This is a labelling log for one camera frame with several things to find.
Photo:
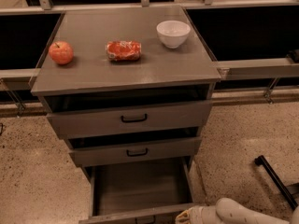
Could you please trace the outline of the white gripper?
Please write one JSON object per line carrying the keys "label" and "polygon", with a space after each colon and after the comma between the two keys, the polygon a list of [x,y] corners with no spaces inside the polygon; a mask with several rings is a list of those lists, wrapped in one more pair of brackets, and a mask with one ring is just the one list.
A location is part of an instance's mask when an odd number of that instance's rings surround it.
{"label": "white gripper", "polygon": [[175,224],[217,224],[214,206],[194,206],[178,214]]}

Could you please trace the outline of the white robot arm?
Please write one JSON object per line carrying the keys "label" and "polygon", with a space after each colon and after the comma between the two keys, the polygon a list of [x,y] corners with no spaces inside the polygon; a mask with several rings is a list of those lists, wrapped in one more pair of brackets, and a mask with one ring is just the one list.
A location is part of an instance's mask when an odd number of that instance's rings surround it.
{"label": "white robot arm", "polygon": [[221,198],[212,206],[193,206],[176,216],[175,224],[299,224],[299,207],[290,221],[271,217],[246,208],[240,203]]}

